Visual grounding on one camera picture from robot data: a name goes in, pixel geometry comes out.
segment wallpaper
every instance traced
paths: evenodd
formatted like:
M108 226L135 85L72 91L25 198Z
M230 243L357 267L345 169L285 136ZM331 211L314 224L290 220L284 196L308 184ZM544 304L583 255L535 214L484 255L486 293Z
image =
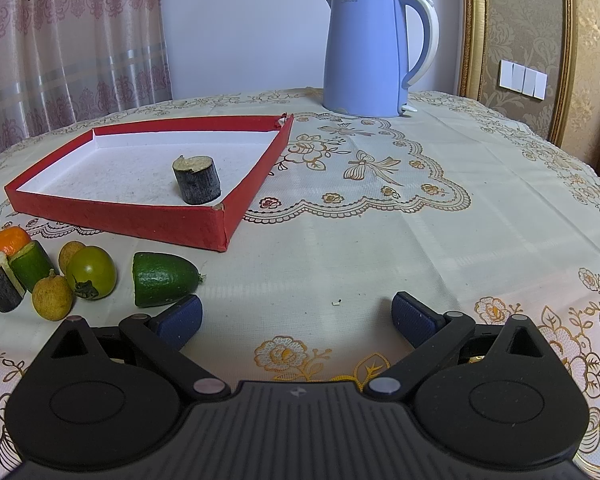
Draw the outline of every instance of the wallpaper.
M578 53L562 148L595 168L600 158L600 0L576 0L576 16Z
M480 102L523 121L546 139L560 70L563 0L488 0L488 5L487 59ZM500 88L501 59L545 72L545 99Z

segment white wall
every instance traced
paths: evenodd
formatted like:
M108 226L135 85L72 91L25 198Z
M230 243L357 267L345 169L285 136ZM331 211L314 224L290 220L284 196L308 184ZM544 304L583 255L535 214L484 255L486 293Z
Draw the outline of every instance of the white wall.
M440 46L414 89L455 92L461 0L433 0ZM325 0L162 0L175 99L283 88L322 87L329 28ZM410 65L422 24L408 12Z

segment wooden stick piece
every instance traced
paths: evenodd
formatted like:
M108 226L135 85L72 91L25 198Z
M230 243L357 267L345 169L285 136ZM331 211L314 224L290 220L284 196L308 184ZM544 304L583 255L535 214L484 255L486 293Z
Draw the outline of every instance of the wooden stick piece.
M25 290L9 267L6 254L0 251L0 312L16 308L24 295Z
M211 202L221 194L220 179L210 156L179 156L173 163L182 199L189 205Z

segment blue gripper pad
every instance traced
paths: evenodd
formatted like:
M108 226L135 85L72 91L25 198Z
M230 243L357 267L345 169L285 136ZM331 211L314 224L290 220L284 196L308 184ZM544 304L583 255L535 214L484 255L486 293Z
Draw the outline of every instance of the blue gripper pad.
M445 324L445 317L410 294L398 292L391 303L391 319L404 338L417 348Z
M149 321L148 327L167 345L180 350L202 325L202 302L189 294Z

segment blue electric kettle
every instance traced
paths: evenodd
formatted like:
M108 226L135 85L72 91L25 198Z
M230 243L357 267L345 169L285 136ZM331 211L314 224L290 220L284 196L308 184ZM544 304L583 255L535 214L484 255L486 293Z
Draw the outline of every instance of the blue electric kettle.
M396 117L409 86L429 69L440 27L431 0L327 0L331 7L324 63L325 108L362 117ZM422 19L424 47L409 70L405 6Z

